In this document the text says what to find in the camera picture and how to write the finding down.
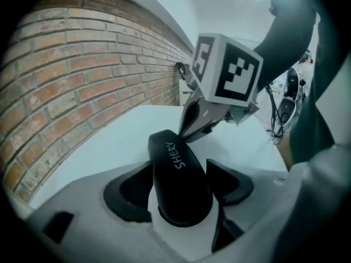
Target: white table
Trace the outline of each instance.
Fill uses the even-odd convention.
[[[149,135],[164,129],[178,133],[179,106],[141,105],[113,121],[83,143],[49,177],[30,202],[34,209],[70,182],[126,164],[149,159]],[[269,134],[255,116],[240,126],[219,123],[213,132],[189,144],[202,167],[206,159],[230,166],[286,171]]]

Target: cable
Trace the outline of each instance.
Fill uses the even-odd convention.
[[[175,67],[178,70],[178,73],[182,80],[185,80],[184,75],[189,75],[189,73],[185,73],[185,65],[182,62],[176,62]]]
[[[283,135],[284,135],[284,131],[283,131],[283,123],[282,123],[282,120],[281,120],[281,116],[279,116],[279,112],[278,112],[278,109],[276,107],[276,104],[275,104],[275,101],[274,101],[274,97],[273,97],[273,93],[272,93],[272,89],[269,85],[266,85],[265,86],[265,89],[269,95],[269,98],[270,98],[270,103],[272,105],[272,117],[271,117],[271,120],[270,120],[270,124],[271,124],[271,137],[272,138],[279,138],[280,140],[275,143],[275,145],[278,145],[282,138],[283,138]],[[276,121],[276,118],[278,117],[279,119],[279,122],[280,122],[280,128],[278,130],[278,133],[275,132],[275,121]]]

